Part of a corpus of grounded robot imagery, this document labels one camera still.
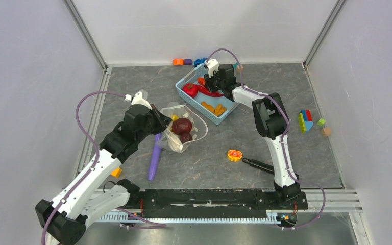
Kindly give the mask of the red toy tomato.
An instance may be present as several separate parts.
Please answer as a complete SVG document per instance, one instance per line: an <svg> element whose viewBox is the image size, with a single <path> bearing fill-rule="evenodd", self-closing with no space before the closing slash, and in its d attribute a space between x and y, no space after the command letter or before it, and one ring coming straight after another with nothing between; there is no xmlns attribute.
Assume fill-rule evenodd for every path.
<svg viewBox="0 0 392 245"><path fill-rule="evenodd" d="M191 98L195 98L199 92L198 86L193 83L187 83L182 88L183 92Z"/></svg>

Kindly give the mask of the yellow toy pear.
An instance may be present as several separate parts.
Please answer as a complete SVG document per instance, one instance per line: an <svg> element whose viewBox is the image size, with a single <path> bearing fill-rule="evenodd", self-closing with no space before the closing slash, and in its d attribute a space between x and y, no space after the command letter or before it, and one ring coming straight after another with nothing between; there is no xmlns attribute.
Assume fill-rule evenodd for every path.
<svg viewBox="0 0 392 245"><path fill-rule="evenodd" d="M172 122L176 121L177 119L179 119L177 115L172 115Z"/></svg>

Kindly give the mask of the orange toy carrot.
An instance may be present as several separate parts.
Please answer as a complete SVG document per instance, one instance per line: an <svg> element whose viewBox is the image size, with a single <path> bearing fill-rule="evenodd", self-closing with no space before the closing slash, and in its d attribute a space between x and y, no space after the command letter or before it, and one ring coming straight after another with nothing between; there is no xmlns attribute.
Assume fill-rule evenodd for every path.
<svg viewBox="0 0 392 245"><path fill-rule="evenodd" d="M205 86L205 79L203 77L198 77L197 82L201 85L201 86Z"/></svg>

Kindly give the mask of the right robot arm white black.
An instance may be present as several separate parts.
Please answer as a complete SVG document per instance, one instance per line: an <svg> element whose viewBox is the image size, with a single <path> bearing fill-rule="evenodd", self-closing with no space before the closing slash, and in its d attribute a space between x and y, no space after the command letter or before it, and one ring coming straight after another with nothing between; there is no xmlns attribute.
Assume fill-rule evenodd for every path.
<svg viewBox="0 0 392 245"><path fill-rule="evenodd" d="M220 91L229 100L253 110L257 132L268 145L274 168L274 200L278 207L288 208L301 193L298 177L293 171L287 145L289 118L278 93L266 94L238 83L232 64L205 62L205 86Z"/></svg>

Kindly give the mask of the small dark red toy fruit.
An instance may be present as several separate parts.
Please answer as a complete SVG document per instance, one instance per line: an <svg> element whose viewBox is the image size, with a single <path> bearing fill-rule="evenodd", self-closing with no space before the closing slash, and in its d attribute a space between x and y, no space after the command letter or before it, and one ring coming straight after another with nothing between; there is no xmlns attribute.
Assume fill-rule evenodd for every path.
<svg viewBox="0 0 392 245"><path fill-rule="evenodd" d="M182 144L193 141L193 136L190 133L183 133L180 135L179 140Z"/></svg>

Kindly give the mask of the white toy egg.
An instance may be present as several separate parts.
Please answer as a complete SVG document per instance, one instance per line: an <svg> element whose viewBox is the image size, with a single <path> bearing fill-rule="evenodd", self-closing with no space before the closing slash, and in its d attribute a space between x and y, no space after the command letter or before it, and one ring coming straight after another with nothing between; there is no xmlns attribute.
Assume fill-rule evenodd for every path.
<svg viewBox="0 0 392 245"><path fill-rule="evenodd" d="M175 134L168 136L168 145L172 151L181 153L183 150L183 144L179 137L177 137Z"/></svg>

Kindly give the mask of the red toy chili pepper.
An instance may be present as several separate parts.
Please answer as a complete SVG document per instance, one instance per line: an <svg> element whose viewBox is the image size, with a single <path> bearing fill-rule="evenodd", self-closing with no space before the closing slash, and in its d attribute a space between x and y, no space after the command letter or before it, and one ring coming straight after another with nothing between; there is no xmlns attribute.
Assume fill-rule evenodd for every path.
<svg viewBox="0 0 392 245"><path fill-rule="evenodd" d="M224 96L222 93L219 93L219 92L211 92L211 91L209 91L209 89L207 89L206 87L199 85L199 84L196 84L196 87L199 92L201 92L204 95L210 96L210 97L223 97Z"/></svg>

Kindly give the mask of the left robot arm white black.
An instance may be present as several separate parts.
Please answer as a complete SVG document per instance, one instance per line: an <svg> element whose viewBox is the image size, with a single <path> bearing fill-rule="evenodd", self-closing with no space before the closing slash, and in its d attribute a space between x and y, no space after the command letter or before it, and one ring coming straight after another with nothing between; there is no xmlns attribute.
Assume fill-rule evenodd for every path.
<svg viewBox="0 0 392 245"><path fill-rule="evenodd" d="M105 136L100 151L64 190L51 201L40 200L35 207L43 228L42 241L49 234L60 244L76 244L100 217L115 208L139 204L138 187L129 180L92 199L99 185L123 164L149 135L168 128L172 119L153 105L131 105L124 120Z"/></svg>

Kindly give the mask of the clear dotted zip top bag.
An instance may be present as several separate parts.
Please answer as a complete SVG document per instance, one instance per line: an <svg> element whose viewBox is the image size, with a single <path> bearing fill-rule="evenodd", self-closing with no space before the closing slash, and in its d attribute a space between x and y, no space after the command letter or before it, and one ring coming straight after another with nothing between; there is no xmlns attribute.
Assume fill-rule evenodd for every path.
<svg viewBox="0 0 392 245"><path fill-rule="evenodd" d="M206 122L195 114L186 104L170 103L160 112L171 118L172 122L156 140L155 146L182 153L191 143L202 140L208 133Z"/></svg>

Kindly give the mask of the dark red toy onion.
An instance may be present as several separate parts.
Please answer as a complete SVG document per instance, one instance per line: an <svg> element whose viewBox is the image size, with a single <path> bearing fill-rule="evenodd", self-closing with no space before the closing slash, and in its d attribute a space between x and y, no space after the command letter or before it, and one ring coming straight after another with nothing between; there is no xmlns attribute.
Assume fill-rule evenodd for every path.
<svg viewBox="0 0 392 245"><path fill-rule="evenodd" d="M192 122L187 118L179 118L172 123L171 131L177 135L190 133L193 128Z"/></svg>

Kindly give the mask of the orange toy croissant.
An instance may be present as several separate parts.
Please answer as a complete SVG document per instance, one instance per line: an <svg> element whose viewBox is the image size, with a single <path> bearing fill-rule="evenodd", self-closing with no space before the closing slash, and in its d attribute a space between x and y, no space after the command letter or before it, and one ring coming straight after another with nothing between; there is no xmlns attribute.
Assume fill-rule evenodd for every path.
<svg viewBox="0 0 392 245"><path fill-rule="evenodd" d="M227 111L227 108L224 107L222 104L218 104L216 107L214 107L206 102L201 102L201 105L208 111L210 111L212 114L214 114L216 117L220 117Z"/></svg>

